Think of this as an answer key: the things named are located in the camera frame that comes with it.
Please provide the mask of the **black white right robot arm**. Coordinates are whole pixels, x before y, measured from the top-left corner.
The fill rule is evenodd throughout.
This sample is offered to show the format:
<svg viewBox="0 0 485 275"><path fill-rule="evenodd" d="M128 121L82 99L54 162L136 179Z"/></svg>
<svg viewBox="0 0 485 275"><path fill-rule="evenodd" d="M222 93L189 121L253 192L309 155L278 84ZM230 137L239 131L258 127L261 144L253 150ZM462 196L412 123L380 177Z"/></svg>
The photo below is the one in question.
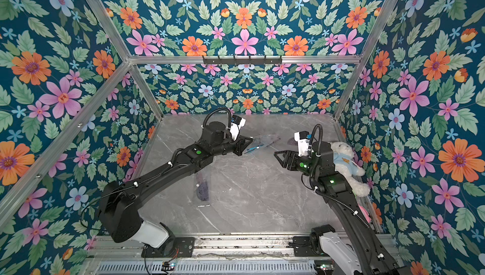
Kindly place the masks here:
<svg viewBox="0 0 485 275"><path fill-rule="evenodd" d="M323 252L334 262L333 274L411 274L399 266L364 219L346 178L333 163L333 152L310 157L296 151L274 153L280 165L309 178L315 194L321 196L337 215L350 245L344 243L330 225L313 228L310 241L314 252Z"/></svg>

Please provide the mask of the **purple protractor ruler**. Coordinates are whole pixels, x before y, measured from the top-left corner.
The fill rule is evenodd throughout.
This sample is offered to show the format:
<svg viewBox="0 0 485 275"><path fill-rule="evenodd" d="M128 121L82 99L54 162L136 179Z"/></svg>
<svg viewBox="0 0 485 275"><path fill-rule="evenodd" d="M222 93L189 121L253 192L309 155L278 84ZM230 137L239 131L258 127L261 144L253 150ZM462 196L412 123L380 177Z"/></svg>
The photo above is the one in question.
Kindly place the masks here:
<svg viewBox="0 0 485 275"><path fill-rule="evenodd" d="M287 144L290 146L296 146L298 144L298 141L295 141L294 139L289 139Z"/></svg>

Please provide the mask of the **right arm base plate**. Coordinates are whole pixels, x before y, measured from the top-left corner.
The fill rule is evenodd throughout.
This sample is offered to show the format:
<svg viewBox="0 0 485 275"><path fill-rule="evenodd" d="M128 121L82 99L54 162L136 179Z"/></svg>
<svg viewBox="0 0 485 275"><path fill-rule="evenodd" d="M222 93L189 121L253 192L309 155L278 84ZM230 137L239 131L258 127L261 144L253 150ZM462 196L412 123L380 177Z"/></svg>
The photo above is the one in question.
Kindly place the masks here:
<svg viewBox="0 0 485 275"><path fill-rule="evenodd" d="M319 238L316 235L310 236L295 236L288 244L289 247L293 248L294 255L296 257L329 257L322 250Z"/></svg>

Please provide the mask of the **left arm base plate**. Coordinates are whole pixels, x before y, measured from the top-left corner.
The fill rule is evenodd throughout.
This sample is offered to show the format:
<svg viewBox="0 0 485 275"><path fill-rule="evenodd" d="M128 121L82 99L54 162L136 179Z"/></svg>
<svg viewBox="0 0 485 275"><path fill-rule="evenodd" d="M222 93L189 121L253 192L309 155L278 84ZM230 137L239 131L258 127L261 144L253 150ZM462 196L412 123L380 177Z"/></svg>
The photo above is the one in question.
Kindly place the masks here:
<svg viewBox="0 0 485 275"><path fill-rule="evenodd" d="M195 238L193 237L169 237L169 239L159 248L146 245L142 250L143 258L188 258L192 256L195 248Z"/></svg>

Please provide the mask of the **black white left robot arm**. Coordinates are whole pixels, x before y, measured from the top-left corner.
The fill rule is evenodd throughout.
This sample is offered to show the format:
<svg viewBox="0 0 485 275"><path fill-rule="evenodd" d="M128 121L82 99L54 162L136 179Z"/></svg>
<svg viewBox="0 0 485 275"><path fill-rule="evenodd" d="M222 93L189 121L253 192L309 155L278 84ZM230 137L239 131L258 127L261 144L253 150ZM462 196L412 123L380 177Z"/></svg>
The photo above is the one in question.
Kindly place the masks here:
<svg viewBox="0 0 485 275"><path fill-rule="evenodd" d="M153 248L161 248L171 237L162 224L143 219L139 210L161 191L210 165L216 156L233 153L242 156L253 142L241 135L244 118L234 116L229 125L204 123L198 142L177 149L166 164L148 174L123 184L109 183L99 200L97 217L116 243L134 240Z"/></svg>

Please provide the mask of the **teal protractor ruler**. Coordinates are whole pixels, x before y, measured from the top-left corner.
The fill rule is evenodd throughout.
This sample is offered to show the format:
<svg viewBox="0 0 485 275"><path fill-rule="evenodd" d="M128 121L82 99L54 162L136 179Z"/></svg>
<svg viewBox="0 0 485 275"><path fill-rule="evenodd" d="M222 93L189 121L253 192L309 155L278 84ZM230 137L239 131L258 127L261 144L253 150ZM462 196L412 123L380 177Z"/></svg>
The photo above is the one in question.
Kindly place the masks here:
<svg viewBox="0 0 485 275"><path fill-rule="evenodd" d="M265 145L264 144L251 144L250 146L248 146L244 151L243 151L243 154L249 154L249 153L252 153L254 151L257 151L259 149L262 149L264 148Z"/></svg>

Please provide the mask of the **teal ruler set pouch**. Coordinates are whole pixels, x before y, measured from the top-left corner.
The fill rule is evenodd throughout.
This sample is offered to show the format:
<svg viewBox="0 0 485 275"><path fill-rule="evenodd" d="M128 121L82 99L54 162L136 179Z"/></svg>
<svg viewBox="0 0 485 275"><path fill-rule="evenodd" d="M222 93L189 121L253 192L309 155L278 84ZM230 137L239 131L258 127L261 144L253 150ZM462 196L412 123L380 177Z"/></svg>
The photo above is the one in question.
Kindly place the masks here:
<svg viewBox="0 0 485 275"><path fill-rule="evenodd" d="M251 139L253 140L251 144L264 144L265 145L264 148L266 148L266 147L272 146L276 142L279 142L281 138L277 134L267 134L267 135L252 137Z"/></svg>

